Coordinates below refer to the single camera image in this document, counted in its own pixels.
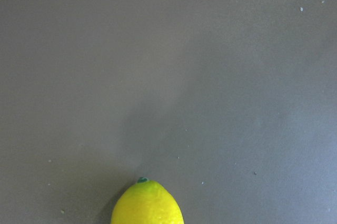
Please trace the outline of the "yellow lemon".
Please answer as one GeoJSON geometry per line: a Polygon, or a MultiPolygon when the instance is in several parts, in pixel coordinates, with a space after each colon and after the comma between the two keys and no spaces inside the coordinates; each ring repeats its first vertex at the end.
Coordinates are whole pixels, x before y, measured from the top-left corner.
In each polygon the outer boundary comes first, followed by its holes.
{"type": "Polygon", "coordinates": [[[140,177],[116,202],[111,223],[184,223],[175,198],[157,181],[140,177]]]}

